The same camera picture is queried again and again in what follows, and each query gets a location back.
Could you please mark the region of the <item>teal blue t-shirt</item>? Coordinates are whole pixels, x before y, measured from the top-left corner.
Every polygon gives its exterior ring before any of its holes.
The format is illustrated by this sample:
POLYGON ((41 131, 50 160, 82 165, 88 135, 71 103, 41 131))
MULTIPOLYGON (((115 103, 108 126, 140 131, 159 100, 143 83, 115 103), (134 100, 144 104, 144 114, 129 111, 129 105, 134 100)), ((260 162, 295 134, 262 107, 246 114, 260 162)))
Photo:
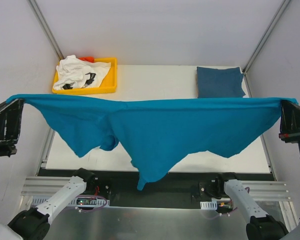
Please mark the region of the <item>teal blue t-shirt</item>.
POLYGON ((189 154, 239 154, 281 117, 281 97, 112 101, 57 94, 16 94, 41 112, 70 149, 122 145, 139 171, 137 189, 157 182, 189 154))

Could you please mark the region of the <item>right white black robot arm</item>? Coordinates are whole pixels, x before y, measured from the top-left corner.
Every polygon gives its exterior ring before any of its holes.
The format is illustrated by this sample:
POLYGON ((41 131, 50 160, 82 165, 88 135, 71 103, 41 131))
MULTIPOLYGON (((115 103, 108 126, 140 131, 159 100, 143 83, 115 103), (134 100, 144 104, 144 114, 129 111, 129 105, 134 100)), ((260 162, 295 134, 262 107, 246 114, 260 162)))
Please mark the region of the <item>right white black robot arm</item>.
MULTIPOLYGON (((285 143, 298 144, 300 155, 300 106, 288 100, 281 102, 279 138, 285 143)), ((300 240, 300 222, 291 231, 275 220, 255 202, 238 179, 223 184, 224 193, 235 203, 246 221, 249 240, 300 240)))

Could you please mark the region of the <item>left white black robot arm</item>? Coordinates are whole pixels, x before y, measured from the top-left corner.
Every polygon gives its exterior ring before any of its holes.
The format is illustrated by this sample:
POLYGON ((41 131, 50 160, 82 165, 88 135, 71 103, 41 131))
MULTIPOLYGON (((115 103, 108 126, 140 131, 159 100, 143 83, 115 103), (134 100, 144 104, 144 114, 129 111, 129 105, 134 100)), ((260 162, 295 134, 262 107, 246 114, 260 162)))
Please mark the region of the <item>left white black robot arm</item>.
MULTIPOLYGON (((0 157, 10 157, 17 153, 23 107, 22 99, 0 103, 0 157)), ((37 207, 21 211, 7 225, 0 222, 0 240, 44 239, 53 220, 75 197, 88 190, 94 179, 91 171, 78 169, 67 184, 48 200, 37 207)))

